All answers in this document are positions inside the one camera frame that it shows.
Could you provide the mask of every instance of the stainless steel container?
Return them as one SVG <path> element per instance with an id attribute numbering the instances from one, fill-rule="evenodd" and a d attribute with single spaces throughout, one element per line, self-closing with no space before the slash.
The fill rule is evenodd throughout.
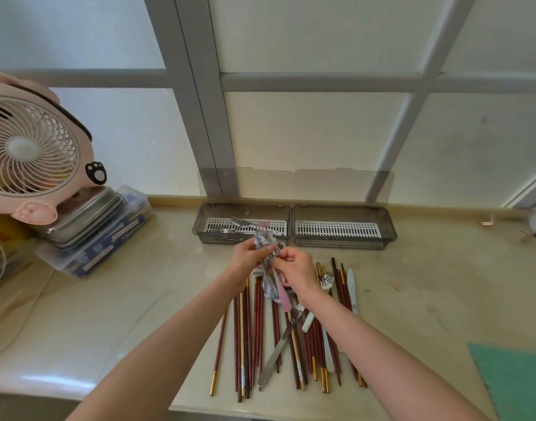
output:
<path id="1" fill-rule="evenodd" d="M 89 237 L 123 204 L 124 198 L 111 187 L 81 189 L 57 206 L 55 222 L 34 228 L 43 240 L 55 247 L 69 249 Z"/>

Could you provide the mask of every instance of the cutlery tray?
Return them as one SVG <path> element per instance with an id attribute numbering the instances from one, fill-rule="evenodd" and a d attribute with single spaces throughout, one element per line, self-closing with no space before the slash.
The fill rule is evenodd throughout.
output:
<path id="1" fill-rule="evenodd" d="M 280 232 L 281 235 L 276 238 L 286 244 L 292 236 L 292 209 L 285 205 L 204 203 L 198 211 L 192 231 L 204 244 L 238 244 L 254 236 L 254 227 L 239 228 L 233 233 L 214 230 L 236 228 L 231 217 L 239 217 L 251 223 L 270 222 L 268 227 Z"/>
<path id="2" fill-rule="evenodd" d="M 383 250 L 397 240 L 382 207 L 296 205 L 293 218 L 296 246 Z"/>

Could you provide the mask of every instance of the person's left hand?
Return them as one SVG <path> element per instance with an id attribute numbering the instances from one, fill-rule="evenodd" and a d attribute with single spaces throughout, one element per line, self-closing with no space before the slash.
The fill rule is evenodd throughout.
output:
<path id="1" fill-rule="evenodd" d="M 250 238 L 235 246 L 229 265 L 223 272 L 223 275 L 228 277 L 232 283 L 236 284 L 238 292 L 242 291 L 245 286 L 246 278 L 252 272 L 259 262 L 270 255 L 275 250 L 277 244 L 265 246 L 257 250 L 254 244 L 254 238 Z"/>

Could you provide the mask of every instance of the person's right hand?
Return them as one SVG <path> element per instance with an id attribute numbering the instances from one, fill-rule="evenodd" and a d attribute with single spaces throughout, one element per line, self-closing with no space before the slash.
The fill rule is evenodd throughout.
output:
<path id="1" fill-rule="evenodd" d="M 289 285 L 297 294 L 299 302 L 307 309 L 311 296 L 322 292 L 314 273 L 313 257 L 305 251 L 293 247 L 285 247 L 272 259 L 272 267 L 284 272 L 284 285 Z"/>

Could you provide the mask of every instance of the fan grille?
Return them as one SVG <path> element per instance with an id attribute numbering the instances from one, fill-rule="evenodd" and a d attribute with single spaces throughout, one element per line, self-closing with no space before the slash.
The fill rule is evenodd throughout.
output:
<path id="1" fill-rule="evenodd" d="M 21 145 L 26 156 L 16 155 Z M 23 100 L 0 98 L 0 195 L 36 196 L 57 190 L 76 172 L 79 156 L 73 134 L 51 112 Z"/>

